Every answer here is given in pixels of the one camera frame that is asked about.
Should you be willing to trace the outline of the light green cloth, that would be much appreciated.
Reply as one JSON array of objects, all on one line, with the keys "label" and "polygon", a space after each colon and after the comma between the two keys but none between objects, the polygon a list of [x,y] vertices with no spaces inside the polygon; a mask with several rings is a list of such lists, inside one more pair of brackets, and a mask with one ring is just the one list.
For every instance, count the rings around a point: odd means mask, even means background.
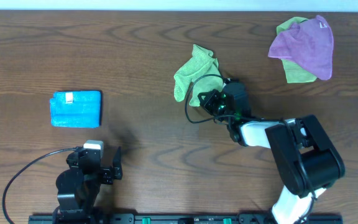
[{"label": "light green cloth", "polygon": [[221,91],[223,80],[219,72],[219,62],[213,57],[213,51],[203,48],[199,45],[193,45],[192,57],[187,61],[175,74],[174,97],[177,102],[185,99],[190,83],[194,83],[203,75],[212,75],[199,80],[192,90],[192,97],[189,102],[190,106],[199,107],[199,93],[209,92],[212,90]]}]

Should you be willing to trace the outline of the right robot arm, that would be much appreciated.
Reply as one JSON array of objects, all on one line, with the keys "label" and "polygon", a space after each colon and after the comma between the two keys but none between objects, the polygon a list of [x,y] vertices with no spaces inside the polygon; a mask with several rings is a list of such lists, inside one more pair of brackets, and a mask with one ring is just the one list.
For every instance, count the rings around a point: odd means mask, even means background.
[{"label": "right robot arm", "polygon": [[256,118],[244,93],[213,90],[198,98],[213,121],[226,124],[234,142],[271,150],[284,188],[266,223],[342,223],[341,216],[311,213],[318,197],[345,174],[344,162],[316,116]]}]

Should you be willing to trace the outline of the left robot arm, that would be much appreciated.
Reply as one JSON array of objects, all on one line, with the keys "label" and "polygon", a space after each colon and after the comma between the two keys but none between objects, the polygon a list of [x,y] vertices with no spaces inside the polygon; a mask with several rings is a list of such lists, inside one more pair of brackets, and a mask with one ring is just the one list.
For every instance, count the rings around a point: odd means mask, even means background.
[{"label": "left robot arm", "polygon": [[69,169],[56,180],[58,208],[52,214],[53,223],[107,223],[109,218],[94,208],[101,185],[112,185],[122,179],[121,149],[108,167],[101,165],[101,150],[76,147],[68,155]]}]

